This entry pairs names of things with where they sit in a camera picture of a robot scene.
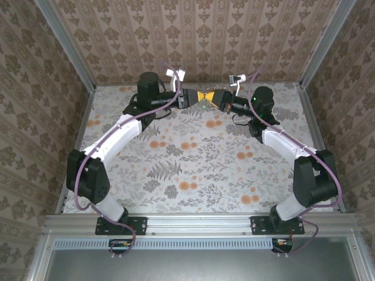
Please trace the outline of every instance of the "cable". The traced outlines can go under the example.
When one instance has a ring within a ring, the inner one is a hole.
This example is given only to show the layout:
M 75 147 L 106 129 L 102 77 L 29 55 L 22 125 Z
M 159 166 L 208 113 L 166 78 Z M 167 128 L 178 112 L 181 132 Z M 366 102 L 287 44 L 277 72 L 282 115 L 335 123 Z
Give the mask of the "cable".
M 246 124 L 235 123 L 235 121 L 234 121 L 234 117 L 235 117 L 235 116 L 239 116 L 239 114 L 234 114 L 234 115 L 232 116 L 233 124 L 238 125 L 238 126 L 247 126 L 247 125 L 248 125 L 248 123 L 246 123 Z
M 181 90 L 181 82 L 180 82 L 180 78 L 178 76 L 178 73 L 177 71 L 172 67 L 170 66 L 168 63 L 165 63 L 164 61 L 161 61 L 159 63 L 159 66 L 161 65 L 164 65 L 166 67 L 168 67 L 169 69 L 171 69 L 173 71 L 173 73 L 175 74 L 176 76 L 176 80 L 177 80 L 177 91 L 176 91 L 176 94 L 175 96 L 172 98 L 171 101 L 169 101 L 167 104 L 157 108 L 157 109 L 153 109 L 153 110 L 150 110 L 150 111 L 147 111 L 147 112 L 144 112 L 144 113 L 141 113 L 141 114 L 138 114 L 136 116 L 133 116 L 127 120 L 125 120 L 124 122 L 120 123 L 120 125 L 116 126 L 112 131 L 110 131 L 94 148 L 92 151 L 90 151 L 87 156 L 83 159 L 79 169 L 78 169 L 78 172 L 77 172 L 77 176 L 76 176 L 76 182 L 74 183 L 74 202 L 76 203 L 76 207 L 78 210 L 80 211 L 84 211 L 86 209 L 88 209 L 90 206 L 93 208 L 93 210 L 95 210 L 100 216 L 102 216 L 103 218 L 105 218 L 107 221 L 109 221 L 110 223 L 112 224 L 115 224 L 115 225 L 119 225 L 119 226 L 122 226 L 122 227 L 125 227 L 127 229 L 129 229 L 130 231 L 132 231 L 132 235 L 133 235 L 133 239 L 132 239 L 132 244 L 129 246 L 129 248 L 123 253 L 123 255 L 125 255 L 126 253 L 129 252 L 129 250 L 134 246 L 134 243 L 135 243 L 135 232 L 134 230 L 132 230 L 132 228 L 130 228 L 129 226 L 125 225 L 125 224 L 122 224 L 120 222 L 115 222 L 113 220 L 111 220 L 110 218 L 106 217 L 100 210 L 98 210 L 95 205 L 93 205 L 92 203 L 88 203 L 85 207 L 82 207 L 80 205 L 80 203 L 78 202 L 78 187 L 79 187 L 79 181 L 80 181 L 80 178 L 81 178 L 81 174 L 82 174 L 82 171 L 87 163 L 87 161 L 91 158 L 91 156 L 97 151 L 98 148 L 100 148 L 104 142 L 106 142 L 106 140 L 108 138 L 110 138 L 110 136 L 112 136 L 117 130 L 121 129 L 124 125 L 126 125 L 127 123 L 133 121 L 133 120 L 136 120 L 137 118 L 140 118 L 140 117 L 143 117 L 143 116 L 146 116 L 146 115 L 149 115 L 149 114 L 153 114 L 153 113 L 156 113 L 157 111 L 160 111 L 160 110 L 163 110 L 165 108 L 167 108 L 168 106 L 170 106 L 173 102 L 175 102 L 175 100 L 177 99 L 178 95 L 180 94 L 180 90 Z
M 167 110 L 169 110 L 169 112 L 167 114 L 165 114 L 163 116 L 160 116 L 160 117 L 157 117 L 154 120 L 160 120 L 160 119 L 163 119 L 163 118 L 169 116 L 172 113 L 172 110 L 170 108 L 168 108 Z
M 283 136 L 285 136 L 286 138 L 288 138 L 290 141 L 292 141 L 293 143 L 295 143 L 297 146 L 299 146 L 301 149 L 303 149 L 304 151 L 306 151 L 308 154 L 310 154 L 320 165 L 323 166 L 323 168 L 329 173 L 329 175 L 331 176 L 331 178 L 333 179 L 333 181 L 335 182 L 336 184 L 336 187 L 337 187 L 337 200 L 336 202 L 334 203 L 331 203 L 331 204 L 324 204 L 324 205 L 313 205 L 309 208 L 307 208 L 306 210 L 304 210 L 303 212 L 301 212 L 298 217 L 301 219 L 301 221 L 307 223 L 307 224 L 310 224 L 310 225 L 313 225 L 316 230 L 315 230 L 315 233 L 309 238 L 309 240 L 303 245 L 301 246 L 299 249 L 297 250 L 294 250 L 292 252 L 289 253 L 292 254 L 292 253 L 296 253 L 296 252 L 299 252 L 300 250 L 304 249 L 304 247 L 306 247 L 315 237 L 316 235 L 318 234 L 319 232 L 319 227 L 314 224 L 313 222 L 310 222 L 310 221 L 307 221 L 305 220 L 304 218 L 302 218 L 302 216 L 306 213 L 308 213 L 310 210 L 312 210 L 313 208 L 326 208 L 326 207 L 334 207 L 336 205 L 338 205 L 341 200 L 342 200 L 342 188 L 341 188 L 341 185 L 339 183 L 339 180 L 338 178 L 336 177 L 336 175 L 334 174 L 334 172 L 326 165 L 326 163 L 324 163 L 320 158 L 317 157 L 317 155 L 315 155 L 311 150 L 309 150 L 308 148 L 306 148 L 304 145 L 302 145 L 300 142 L 298 142 L 297 140 L 295 140 L 292 136 L 290 136 L 289 134 L 285 133 L 284 131 L 272 126 L 271 124 L 267 123 L 266 121 L 264 121 L 257 113 L 256 111 L 254 110 L 254 107 L 253 105 L 251 104 L 251 97 L 250 97 L 250 93 L 251 93 L 251 86 L 253 85 L 253 82 L 255 80 L 255 78 L 257 77 L 257 75 L 259 73 L 261 73 L 263 71 L 263 68 L 264 66 L 261 66 L 260 68 L 258 68 L 258 70 L 252 75 L 252 79 L 250 81 L 250 85 L 248 86 L 248 92 L 247 92 L 247 99 L 248 99 L 248 104 L 250 106 L 250 109 L 251 111 L 253 112 L 254 116 L 256 118 L 258 118 L 258 120 L 260 122 L 262 122 L 264 125 L 268 126 L 269 128 L 271 128 L 272 130 L 282 134 Z

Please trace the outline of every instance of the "wallpaper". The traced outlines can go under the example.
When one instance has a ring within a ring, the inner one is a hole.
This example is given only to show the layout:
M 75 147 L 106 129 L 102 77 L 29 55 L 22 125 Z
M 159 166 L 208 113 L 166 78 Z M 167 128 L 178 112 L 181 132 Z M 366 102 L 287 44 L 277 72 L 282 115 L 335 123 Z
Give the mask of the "wallpaper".
M 298 81 L 338 0 L 52 0 L 99 85 L 137 82 L 159 61 L 185 81 L 227 81 L 266 65 Z
M 375 260 L 375 1 L 358 0 L 308 87 L 344 200 Z
M 0 280 L 27 274 L 87 97 L 36 4 L 0 1 Z
M 204 92 L 224 85 L 183 83 Z M 299 85 L 256 83 L 253 90 L 261 85 L 273 89 L 274 116 L 285 130 L 312 146 Z M 97 88 L 82 149 L 112 127 L 136 92 L 136 86 Z M 110 163 L 110 192 L 130 213 L 269 212 L 292 193 L 292 166 L 252 138 L 248 126 L 233 124 L 232 116 L 203 100 L 153 121 Z M 246 124 L 248 118 L 234 121 Z M 64 212 L 80 212 L 72 192 Z

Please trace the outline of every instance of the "vent grille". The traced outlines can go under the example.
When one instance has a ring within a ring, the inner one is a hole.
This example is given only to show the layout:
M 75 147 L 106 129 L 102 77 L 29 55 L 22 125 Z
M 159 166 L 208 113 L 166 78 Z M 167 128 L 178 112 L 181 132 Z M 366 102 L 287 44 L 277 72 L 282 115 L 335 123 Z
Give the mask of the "vent grille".
M 109 241 L 108 238 L 59 238 L 54 241 L 53 249 L 109 249 Z M 134 249 L 272 249 L 272 238 L 138 238 Z

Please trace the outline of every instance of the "wall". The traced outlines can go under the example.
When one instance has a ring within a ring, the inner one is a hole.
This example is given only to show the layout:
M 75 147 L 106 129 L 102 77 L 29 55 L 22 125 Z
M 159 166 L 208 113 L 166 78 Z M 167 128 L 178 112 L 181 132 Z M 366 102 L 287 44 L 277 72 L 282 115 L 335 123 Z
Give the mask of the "wall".
M 344 201 L 375 259 L 375 1 L 357 0 L 308 93 Z
M 159 61 L 185 81 L 299 80 L 338 0 L 53 0 L 96 84 L 136 82 Z
M 27 272 L 87 97 L 36 4 L 1 1 L 0 280 Z

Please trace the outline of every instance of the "floral tabletop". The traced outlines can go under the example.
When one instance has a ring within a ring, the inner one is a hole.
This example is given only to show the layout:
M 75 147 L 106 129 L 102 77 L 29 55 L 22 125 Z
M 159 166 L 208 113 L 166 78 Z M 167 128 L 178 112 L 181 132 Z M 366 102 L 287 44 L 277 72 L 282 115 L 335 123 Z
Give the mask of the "floral tabletop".
M 257 83 L 253 90 L 261 85 L 274 92 L 276 120 L 313 146 L 298 85 Z M 226 85 L 183 84 L 202 92 L 215 86 Z M 82 149 L 112 127 L 136 91 L 136 86 L 96 89 Z M 245 96 L 243 88 L 240 95 Z M 247 126 L 234 125 L 231 117 L 202 101 L 153 121 L 112 161 L 107 171 L 110 192 L 130 213 L 269 212 L 292 193 L 292 167 L 252 138 Z M 235 121 L 247 122 L 239 117 Z M 71 191 L 64 213 L 82 213 Z

